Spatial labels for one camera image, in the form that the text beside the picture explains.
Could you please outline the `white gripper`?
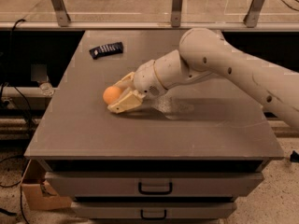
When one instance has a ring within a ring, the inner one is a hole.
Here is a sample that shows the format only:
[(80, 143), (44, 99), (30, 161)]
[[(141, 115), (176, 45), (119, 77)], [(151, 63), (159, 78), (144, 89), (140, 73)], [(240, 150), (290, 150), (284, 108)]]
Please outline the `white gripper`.
[(144, 95), (147, 99), (155, 99), (166, 94), (167, 89), (156, 74), (155, 64), (154, 60), (150, 60), (140, 65), (135, 72), (131, 72), (117, 81), (115, 86), (122, 90), (127, 88), (136, 88), (136, 90), (126, 91), (107, 109), (115, 114), (123, 113), (141, 106)]

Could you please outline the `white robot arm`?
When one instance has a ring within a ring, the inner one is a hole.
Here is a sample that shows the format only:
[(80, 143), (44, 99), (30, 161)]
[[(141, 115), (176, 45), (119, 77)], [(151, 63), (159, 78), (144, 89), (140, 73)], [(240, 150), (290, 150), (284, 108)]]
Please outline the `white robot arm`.
[(230, 80), (267, 111), (299, 128), (299, 74), (240, 51), (205, 28), (187, 31), (177, 49), (115, 83), (121, 94), (107, 109), (115, 114), (133, 110), (176, 86), (201, 82), (213, 74)]

